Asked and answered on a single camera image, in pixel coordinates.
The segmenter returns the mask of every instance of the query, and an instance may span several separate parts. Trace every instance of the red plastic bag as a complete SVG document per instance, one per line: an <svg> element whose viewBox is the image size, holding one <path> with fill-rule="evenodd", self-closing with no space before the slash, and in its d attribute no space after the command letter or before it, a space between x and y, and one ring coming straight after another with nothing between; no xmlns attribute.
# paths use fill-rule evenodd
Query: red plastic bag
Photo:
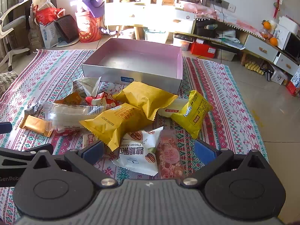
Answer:
<svg viewBox="0 0 300 225"><path fill-rule="evenodd" d="M43 25L47 25L54 20L60 18L63 16L63 11L65 11L64 8L53 8L48 7L43 10L35 12L35 18L38 23L42 23Z"/></svg>

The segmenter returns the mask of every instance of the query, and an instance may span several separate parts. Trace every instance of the yellow snack bag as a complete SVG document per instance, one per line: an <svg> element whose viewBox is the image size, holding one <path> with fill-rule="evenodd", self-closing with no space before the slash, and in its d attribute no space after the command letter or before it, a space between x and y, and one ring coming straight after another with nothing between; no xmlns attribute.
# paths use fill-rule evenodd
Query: yellow snack bag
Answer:
<svg viewBox="0 0 300 225"><path fill-rule="evenodd" d="M170 105L178 96L146 85L142 82L133 81L120 93L112 96L117 101L126 102L140 108L149 120L154 120L159 108Z"/></svg>
<svg viewBox="0 0 300 225"><path fill-rule="evenodd" d="M212 109L212 105L194 90L190 92L188 103L178 113L173 113L171 118L197 139L204 117Z"/></svg>
<svg viewBox="0 0 300 225"><path fill-rule="evenodd" d="M138 131L153 123L146 118L141 109L127 103L104 111L94 119L79 122L112 151L120 146L124 134Z"/></svg>

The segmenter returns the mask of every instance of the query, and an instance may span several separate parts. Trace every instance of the red snack package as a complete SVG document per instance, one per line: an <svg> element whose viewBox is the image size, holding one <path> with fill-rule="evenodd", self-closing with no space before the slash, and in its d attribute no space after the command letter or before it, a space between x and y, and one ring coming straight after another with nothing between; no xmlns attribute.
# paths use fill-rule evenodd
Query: red snack package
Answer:
<svg viewBox="0 0 300 225"><path fill-rule="evenodd" d="M85 98L85 101L89 106L106 106L106 104L111 104L112 107L118 106L118 103L113 99L113 96L106 92L102 92L96 97L88 96Z"/></svg>
<svg viewBox="0 0 300 225"><path fill-rule="evenodd" d="M69 136L69 135L77 134L78 130L63 129L63 130L54 130L53 132L55 136Z"/></svg>
<svg viewBox="0 0 300 225"><path fill-rule="evenodd" d="M184 176L177 138L172 130L162 130L155 152L161 179L180 179Z"/></svg>

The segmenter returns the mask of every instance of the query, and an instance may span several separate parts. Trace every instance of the pink cloth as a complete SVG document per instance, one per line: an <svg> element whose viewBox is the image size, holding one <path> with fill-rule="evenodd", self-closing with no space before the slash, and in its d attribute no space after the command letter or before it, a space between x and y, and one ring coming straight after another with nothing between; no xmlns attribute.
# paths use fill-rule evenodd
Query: pink cloth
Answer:
<svg viewBox="0 0 300 225"><path fill-rule="evenodd" d="M256 28L252 27L246 22L239 20L233 15L233 13L225 9L223 10L223 14L224 14L223 16L222 12L217 9L215 10L213 8L202 6L199 4L194 4L194 3L185 3L184 10L190 13L196 13L196 18L215 19L219 22L224 22L226 24L236 26L242 30L246 30L247 32L251 32L261 37L259 31Z"/></svg>

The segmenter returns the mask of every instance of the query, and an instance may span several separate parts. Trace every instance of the blue gripper pad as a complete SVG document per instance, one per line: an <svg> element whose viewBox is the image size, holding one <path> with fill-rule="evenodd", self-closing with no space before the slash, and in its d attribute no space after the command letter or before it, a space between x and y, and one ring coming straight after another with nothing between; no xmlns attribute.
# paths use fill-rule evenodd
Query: blue gripper pad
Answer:
<svg viewBox="0 0 300 225"><path fill-rule="evenodd" d="M217 154L201 144L199 141L195 141L194 152L201 162L206 165L217 158Z"/></svg>
<svg viewBox="0 0 300 225"><path fill-rule="evenodd" d="M81 158L86 162L94 165L104 154L104 143L99 141L97 144L89 148L87 151L81 154Z"/></svg>

